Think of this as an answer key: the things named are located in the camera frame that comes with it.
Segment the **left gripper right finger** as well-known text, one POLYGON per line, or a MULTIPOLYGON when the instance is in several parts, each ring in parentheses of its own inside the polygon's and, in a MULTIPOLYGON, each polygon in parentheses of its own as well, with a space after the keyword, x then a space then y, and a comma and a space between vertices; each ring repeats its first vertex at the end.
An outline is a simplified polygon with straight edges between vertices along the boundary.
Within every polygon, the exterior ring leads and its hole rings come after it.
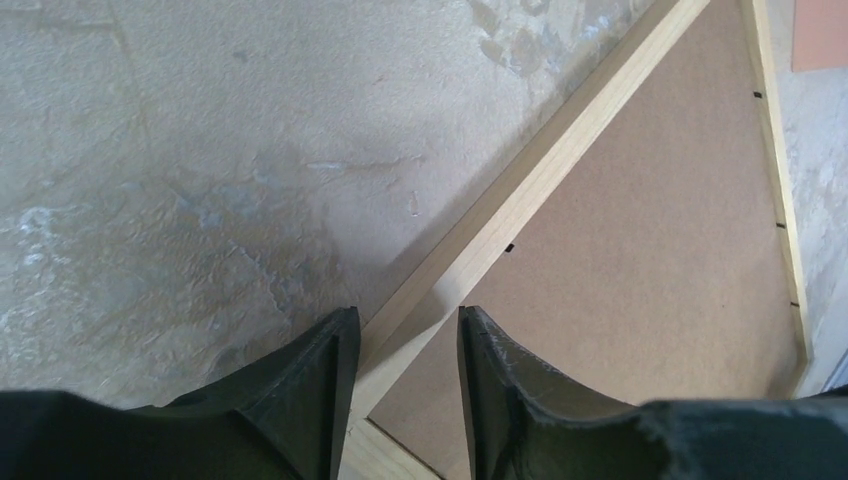
POLYGON ((568 377, 462 307, 458 368, 475 479, 843 479, 847 390, 633 406, 568 377))

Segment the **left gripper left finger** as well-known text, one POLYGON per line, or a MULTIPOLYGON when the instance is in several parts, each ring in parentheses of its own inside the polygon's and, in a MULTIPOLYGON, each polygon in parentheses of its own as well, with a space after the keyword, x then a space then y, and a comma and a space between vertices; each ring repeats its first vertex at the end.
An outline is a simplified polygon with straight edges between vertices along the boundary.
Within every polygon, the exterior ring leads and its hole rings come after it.
POLYGON ((1 395, 5 479, 334 479, 360 352, 340 308, 284 347, 162 406, 60 390, 1 395))

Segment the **wooden picture frame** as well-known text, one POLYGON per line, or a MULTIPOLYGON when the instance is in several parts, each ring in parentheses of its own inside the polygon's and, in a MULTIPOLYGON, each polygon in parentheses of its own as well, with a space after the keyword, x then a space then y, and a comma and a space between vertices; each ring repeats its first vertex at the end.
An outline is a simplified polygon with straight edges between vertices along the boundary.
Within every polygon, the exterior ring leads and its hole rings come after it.
MULTIPOLYGON (((434 479, 371 418, 389 392, 532 216, 704 10, 701 1, 657 1, 575 90, 367 323, 342 465, 364 479, 434 479)), ((800 350, 790 395, 814 357, 767 5, 743 1, 768 177, 800 350)))

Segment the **brown backing board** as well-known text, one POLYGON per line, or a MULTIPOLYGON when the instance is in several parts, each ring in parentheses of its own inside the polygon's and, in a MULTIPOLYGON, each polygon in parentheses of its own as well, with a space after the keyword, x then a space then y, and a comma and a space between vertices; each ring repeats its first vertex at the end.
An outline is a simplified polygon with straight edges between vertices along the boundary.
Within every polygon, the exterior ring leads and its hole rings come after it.
MULTIPOLYGON (((701 2, 459 303, 633 404, 788 398, 800 355, 743 1, 701 2)), ((456 308, 370 413, 434 479, 470 475, 456 308)))

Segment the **orange desk file organizer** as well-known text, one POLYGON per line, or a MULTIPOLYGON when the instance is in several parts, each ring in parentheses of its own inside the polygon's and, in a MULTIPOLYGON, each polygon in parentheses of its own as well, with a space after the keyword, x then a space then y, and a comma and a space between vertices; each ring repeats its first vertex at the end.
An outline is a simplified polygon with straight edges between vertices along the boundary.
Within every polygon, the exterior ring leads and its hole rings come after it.
POLYGON ((847 0, 797 0, 791 69, 847 67, 847 0))

